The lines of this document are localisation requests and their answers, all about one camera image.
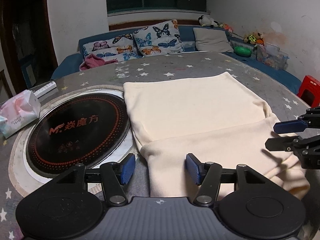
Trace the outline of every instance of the pink cloth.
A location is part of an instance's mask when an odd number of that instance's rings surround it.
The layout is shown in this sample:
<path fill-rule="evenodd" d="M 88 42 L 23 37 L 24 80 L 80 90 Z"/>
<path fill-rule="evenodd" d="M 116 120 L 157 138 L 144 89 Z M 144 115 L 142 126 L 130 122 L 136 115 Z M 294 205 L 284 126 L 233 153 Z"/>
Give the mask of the pink cloth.
<path fill-rule="evenodd" d="M 97 57 L 94 54 L 89 54 L 84 58 L 84 62 L 80 65 L 80 70 L 87 70 L 94 67 L 100 67 L 106 64 L 118 62 L 116 59 L 105 61 L 103 58 Z"/>

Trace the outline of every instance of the folded blanket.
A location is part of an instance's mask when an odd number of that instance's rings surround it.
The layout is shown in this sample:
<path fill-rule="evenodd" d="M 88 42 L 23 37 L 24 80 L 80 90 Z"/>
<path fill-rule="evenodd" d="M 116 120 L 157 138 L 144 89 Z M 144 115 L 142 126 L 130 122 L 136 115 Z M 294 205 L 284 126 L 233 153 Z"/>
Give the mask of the folded blanket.
<path fill-rule="evenodd" d="M 91 53 L 84 58 L 84 62 L 81 63 L 79 69 L 80 70 L 87 70 L 90 68 L 100 67 L 100 66 L 114 63 L 114 62 L 118 62 L 118 61 L 116 59 L 105 61 L 104 59 Z"/>
<path fill-rule="evenodd" d="M 134 137 L 149 167 L 151 196 L 194 196 L 186 154 L 234 169 L 244 163 L 298 198 L 309 189 L 292 152 L 269 152 L 279 120 L 263 99 L 227 72 L 206 78 L 125 83 Z M 221 185 L 219 198 L 233 191 Z"/>

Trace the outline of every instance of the doorway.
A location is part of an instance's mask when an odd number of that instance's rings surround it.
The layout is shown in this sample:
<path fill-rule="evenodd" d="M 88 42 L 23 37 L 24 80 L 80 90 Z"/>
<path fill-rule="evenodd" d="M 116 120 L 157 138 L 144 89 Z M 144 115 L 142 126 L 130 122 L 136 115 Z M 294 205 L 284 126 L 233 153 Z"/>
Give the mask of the doorway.
<path fill-rule="evenodd" d="M 19 93 L 50 80 L 57 68 L 46 0 L 0 0 L 4 60 Z"/>

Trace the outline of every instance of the white wall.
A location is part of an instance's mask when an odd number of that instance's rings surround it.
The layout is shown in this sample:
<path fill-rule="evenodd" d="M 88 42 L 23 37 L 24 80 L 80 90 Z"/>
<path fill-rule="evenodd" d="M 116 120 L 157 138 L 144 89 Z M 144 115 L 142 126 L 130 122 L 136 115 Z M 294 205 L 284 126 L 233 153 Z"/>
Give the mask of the white wall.
<path fill-rule="evenodd" d="M 58 64 L 76 53 L 78 41 L 109 31 L 106 0 L 47 0 Z"/>
<path fill-rule="evenodd" d="M 263 32 L 290 55 L 287 71 L 320 80 L 320 0 L 207 0 L 211 17 L 235 33 Z"/>
<path fill-rule="evenodd" d="M 207 15 L 204 12 L 186 11 L 186 10 L 145 10 L 115 13 L 108 15 L 108 23 L 110 25 L 147 21 L 147 20 L 162 20 L 162 19 L 183 19 L 183 20 L 198 20 L 201 15 Z"/>
<path fill-rule="evenodd" d="M 9 77 L 9 73 L 7 71 L 7 66 L 5 65 L 4 56 L 3 56 L 3 52 L 2 52 L 2 47 L 1 47 L 1 43 L 0 43 L 0 71 L 3 70 L 3 69 L 4 69 L 4 75 L 6 77 L 8 85 L 10 87 L 11 93 L 15 96 L 16 92 L 14 91 L 13 85 L 11 83 L 11 80 L 10 80 L 10 77 Z M 3 102 L 4 100 L 8 99 L 3 91 L 4 91 L 4 87 L 1 84 L 0 85 L 0 102 Z"/>

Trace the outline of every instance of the stuffed toy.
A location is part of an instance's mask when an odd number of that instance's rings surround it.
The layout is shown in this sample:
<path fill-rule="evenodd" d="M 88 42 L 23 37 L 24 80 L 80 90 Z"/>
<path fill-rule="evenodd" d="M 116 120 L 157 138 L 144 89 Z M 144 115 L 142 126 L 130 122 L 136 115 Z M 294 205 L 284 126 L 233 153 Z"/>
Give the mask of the stuffed toy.
<path fill-rule="evenodd" d="M 244 43 L 250 43 L 252 45 L 260 44 L 264 46 L 263 33 L 253 32 L 249 35 L 244 35 Z"/>
<path fill-rule="evenodd" d="M 208 26 L 211 28 L 223 28 L 227 30 L 230 33 L 233 33 L 233 28 L 231 28 L 228 24 L 225 23 L 218 23 L 212 18 L 207 18 L 204 15 L 201 15 L 201 17 L 198 18 L 199 23 L 201 26 Z"/>
<path fill-rule="evenodd" d="M 214 19 L 212 18 L 207 18 L 206 16 L 204 15 L 201 15 L 201 17 L 198 18 L 199 20 L 199 23 L 201 26 L 208 26 L 208 27 L 215 27 L 217 28 L 218 27 L 218 22 L 216 22 Z"/>

